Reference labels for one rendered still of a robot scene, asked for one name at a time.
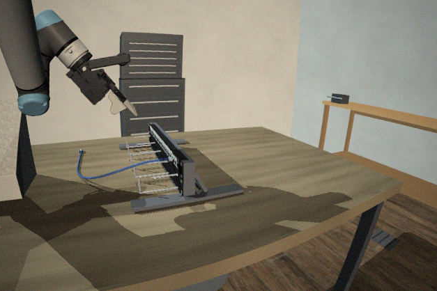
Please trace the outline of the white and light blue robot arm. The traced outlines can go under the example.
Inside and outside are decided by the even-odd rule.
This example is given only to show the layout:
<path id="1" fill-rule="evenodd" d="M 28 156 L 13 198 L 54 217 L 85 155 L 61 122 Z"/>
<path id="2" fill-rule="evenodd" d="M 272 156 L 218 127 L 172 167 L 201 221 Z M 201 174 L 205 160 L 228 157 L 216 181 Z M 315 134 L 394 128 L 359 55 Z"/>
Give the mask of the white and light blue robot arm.
<path id="1" fill-rule="evenodd" d="M 89 52 L 82 41 L 53 11 L 34 17 L 31 0 L 0 0 L 0 48 L 18 92 L 18 108 L 28 116 L 49 109 L 49 64 L 56 56 L 70 69 Z M 89 69 L 124 66 L 130 55 L 88 61 Z"/>

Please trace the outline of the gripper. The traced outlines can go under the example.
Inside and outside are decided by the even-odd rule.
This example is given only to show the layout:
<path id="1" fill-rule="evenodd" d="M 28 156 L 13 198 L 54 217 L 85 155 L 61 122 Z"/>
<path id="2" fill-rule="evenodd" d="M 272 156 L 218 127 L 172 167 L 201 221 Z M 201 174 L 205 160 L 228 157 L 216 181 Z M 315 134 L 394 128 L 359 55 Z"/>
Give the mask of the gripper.
<path id="1" fill-rule="evenodd" d="M 129 108 L 134 115 L 137 116 L 135 107 L 115 86 L 115 83 L 105 73 L 104 69 L 93 70 L 89 69 L 88 61 L 93 55 L 88 52 L 81 57 L 66 74 L 68 78 L 80 88 L 82 94 L 93 104 L 96 105 L 105 95 L 111 90 L 108 98 L 112 102 L 110 112 L 118 114 L 119 112 Z M 83 71 L 82 68 L 86 67 Z M 118 98 L 117 98 L 117 97 Z"/>

